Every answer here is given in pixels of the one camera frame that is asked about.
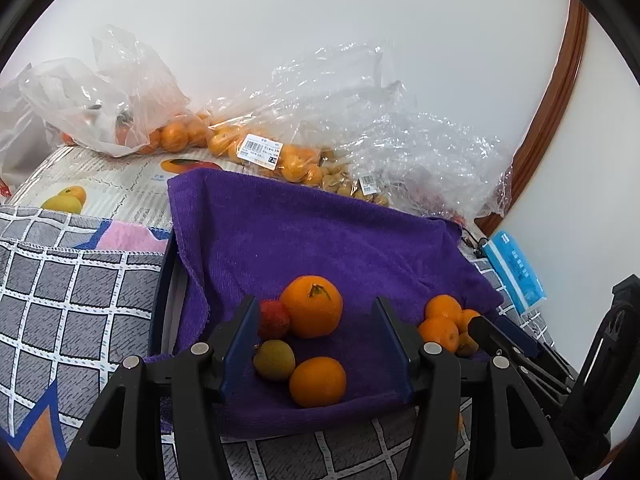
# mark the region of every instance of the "green fruit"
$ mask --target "green fruit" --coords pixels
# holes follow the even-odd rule
[[[52,211],[63,211],[65,213],[80,214],[82,211],[82,204],[80,201],[71,195],[56,195],[52,196],[48,200],[45,200],[41,206],[43,209],[51,209]]]
[[[265,379],[286,381],[296,368],[296,357],[284,341],[271,339],[258,348],[254,357],[254,367]]]

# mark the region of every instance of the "purple cloth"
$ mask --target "purple cloth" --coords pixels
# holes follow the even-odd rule
[[[342,402],[298,408],[287,384],[261,380],[251,366],[242,387],[217,412],[223,434],[258,438],[317,431],[398,407],[370,319],[374,298],[387,296],[402,320],[418,325],[424,305],[450,294],[488,313],[502,296],[457,247],[460,228],[374,204],[275,180],[193,170],[169,180],[178,250],[191,286],[178,345],[193,342],[207,321],[232,316],[245,294],[279,297],[293,279],[329,279],[344,300],[329,336],[288,336],[296,361],[329,356],[347,374]]]

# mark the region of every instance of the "white sticker label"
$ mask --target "white sticker label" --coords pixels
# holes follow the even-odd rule
[[[238,150],[238,158],[254,162],[258,166],[273,171],[276,169],[281,149],[281,142],[248,134]]]
[[[373,175],[365,175],[360,177],[360,188],[364,196],[373,195],[379,193],[380,190],[376,185],[376,179]]]

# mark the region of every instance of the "blue tissue pack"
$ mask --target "blue tissue pack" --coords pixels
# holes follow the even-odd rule
[[[482,250],[504,283],[518,313],[523,314],[540,300],[546,300],[540,280],[510,234],[498,231]]]

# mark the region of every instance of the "metal pin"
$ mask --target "metal pin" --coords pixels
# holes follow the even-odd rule
[[[194,343],[191,346],[191,353],[193,355],[206,354],[209,351],[209,345],[206,343]]]
[[[509,360],[506,357],[497,355],[496,357],[494,357],[494,365],[496,368],[501,368],[502,370],[504,370],[505,368],[509,368]]]
[[[130,355],[129,357],[125,357],[122,361],[122,366],[124,366],[127,370],[131,370],[140,364],[140,358],[137,355]]]
[[[438,355],[440,352],[442,352],[442,346],[434,342],[425,343],[423,348],[424,351],[430,355]]]

